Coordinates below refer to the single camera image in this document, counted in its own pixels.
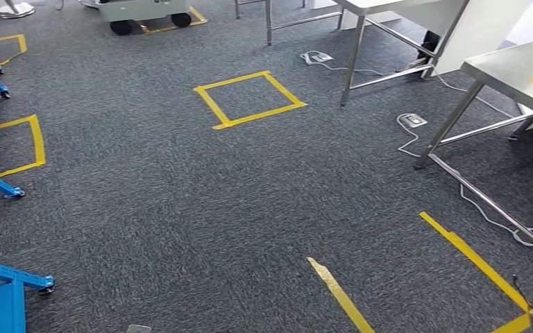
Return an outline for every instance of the stainless steel table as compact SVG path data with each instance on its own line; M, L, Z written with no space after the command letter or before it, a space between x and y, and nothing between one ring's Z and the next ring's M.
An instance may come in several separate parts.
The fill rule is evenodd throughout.
M421 46L418 45L418 43L414 42L413 40L409 39L407 36L402 35L401 33L398 33L397 31L378 23L372 19L369 19L366 17L370 14L375 14L378 12L386 12L389 10L397 10L400 8L408 7L408 6L417 6L417 5L423 5L425 3L431 3L431 2L437 2L440 0L333 0L335 3L338 3L341 6L341 10L339 12L332 12L330 14L320 15L317 17L310 17L309 19L302 19L295 22L289 22L286 24L281 24L279 26L273 26L273 16L272 16L272 5L271 0L265 0L266 1L266 43L270 46L273 42L273 30L286 28L288 26L295 26L297 24L304 24L308 22L318 21L320 19L327 19L330 17L339 17L338 20L338 29L341 28L341 22L342 18L344 16L344 11L347 10L355 15L358 16L357 21L357 27L354 32L354 38L353 38L353 45L352 50L350 52L350 56L348 58L348 70L346 71L346 77L344 80L344 89L342 91L342 98L340 100L340 105L345 106L346 102L348 102L348 97L350 95L350 91L354 89L358 89L361 87L366 87L367 85L372 85L374 83L383 82L386 80L390 80L392 78L398 78L400 76L417 73L420 71L425 71L424 76L429 76L432 73L432 66L436 65L438 62L438 59L442 55L448 40L450 39L450 36L452 35L452 32L454 31L455 27L459 23L459 20L461 16L463 15L463 12L465 11L467 4L469 3L469 0L460 0L461 2L461 9L457 13L457 16L453 20L452 24L450 25L450 28L448 29L447 33L444 36L441 36L441 42L438 45L438 48L436 52L429 51ZM355 65L358 59L358 54L360 50L360 46L362 43L362 36L364 32L364 24L365 22L369 22L373 26L376 26L380 28L382 31L398 38L402 42L414 47L420 52L423 52L430 56L430 61L426 65L418 66L415 68L408 69L406 71L402 71L395 74L390 74L383 76L381 78L376 78L374 80L369 80L364 83L359 83L356 85L353 85L353 76L355 74Z
M502 215L506 220L515 225L520 231L524 232L533 240L533 232L506 213L491 198L480 191L475 185L471 184L459 172L446 164L434 153L439 146L456 142L467 137L472 137L480 133L489 132L497 128L502 128L513 123L518 123L519 121L524 121L520 128L518 128L518 130L516 130L511 136L511 139L516 139L533 122L533 113L523 114L519 117L514 117L445 139L445 136L450 132L450 129L457 123L484 85L494 88L516 102L526 105L533 110L533 43L514 46L508 49L469 58L462 65L461 70L474 77L475 82L471 85L471 88L459 102L454 111L452 111L444 125L442 125L442 128L430 142L430 145L427 147L424 154L416 161L415 167L417 169L423 168L427 164L428 159L434 160L440 167L442 167L442 169L446 170L451 176L461 182L463 186L477 194L477 196L491 206L497 213Z

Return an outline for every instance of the table top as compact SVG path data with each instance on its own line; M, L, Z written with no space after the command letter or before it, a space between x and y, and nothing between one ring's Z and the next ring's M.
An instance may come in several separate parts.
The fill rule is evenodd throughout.
M533 42L469 58L461 70L533 109Z
M363 16L440 0L333 0L355 15Z

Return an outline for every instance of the black cable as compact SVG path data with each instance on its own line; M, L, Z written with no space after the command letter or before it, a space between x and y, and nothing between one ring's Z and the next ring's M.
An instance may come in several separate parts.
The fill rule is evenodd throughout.
M530 304L530 302L528 302L528 299L526 298L526 296L524 296L524 293L522 292L522 289L520 289L520 286L518 286L518 276L516 276L516 274L514 274L514 279L512 280L512 283L514 284L514 288L516 288L516 290L520 293L520 296L522 296L522 298L524 298L524 300L528 304L528 309L529 310L530 309L533 310L532 304Z

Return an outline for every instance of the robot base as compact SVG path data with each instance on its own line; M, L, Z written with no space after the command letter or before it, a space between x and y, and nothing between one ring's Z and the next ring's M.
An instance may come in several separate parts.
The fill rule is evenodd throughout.
M188 0L99 0L99 11L110 22L111 30L118 35L129 35L133 25L130 21L146 21L171 15L173 24L179 28L191 25Z

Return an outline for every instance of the floor outlet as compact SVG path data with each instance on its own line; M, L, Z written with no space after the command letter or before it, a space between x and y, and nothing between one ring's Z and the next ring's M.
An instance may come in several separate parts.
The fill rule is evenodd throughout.
M414 113L404 116L401 119L403 120L404 123L406 123L409 127L412 127L412 128L419 127L419 126L422 126L428 123L422 117Z
M313 56L313 58L317 62L326 62L326 61L334 60L334 58L332 58L331 56L325 53L316 54Z

